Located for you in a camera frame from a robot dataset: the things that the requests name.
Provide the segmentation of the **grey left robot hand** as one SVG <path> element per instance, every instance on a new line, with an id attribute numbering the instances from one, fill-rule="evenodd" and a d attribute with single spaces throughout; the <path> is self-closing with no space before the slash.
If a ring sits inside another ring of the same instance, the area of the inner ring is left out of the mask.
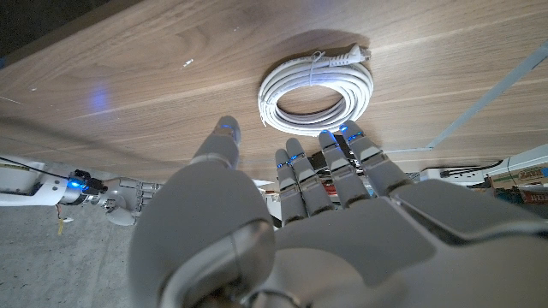
<path id="1" fill-rule="evenodd" d="M 445 181 L 414 182 L 356 125 L 319 134 L 333 203 L 297 139 L 276 153 L 282 227 L 237 168 L 222 117 L 136 224 L 134 307 L 544 307 L 547 222 Z"/>

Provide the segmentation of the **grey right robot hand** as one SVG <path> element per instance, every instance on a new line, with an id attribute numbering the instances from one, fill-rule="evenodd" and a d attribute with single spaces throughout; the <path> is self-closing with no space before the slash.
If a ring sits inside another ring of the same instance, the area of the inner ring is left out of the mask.
<path id="1" fill-rule="evenodd" d="M 109 222 L 132 226 L 152 201 L 163 184 L 118 177 L 105 182 L 107 190 L 100 194 L 98 205 L 105 209 Z"/>

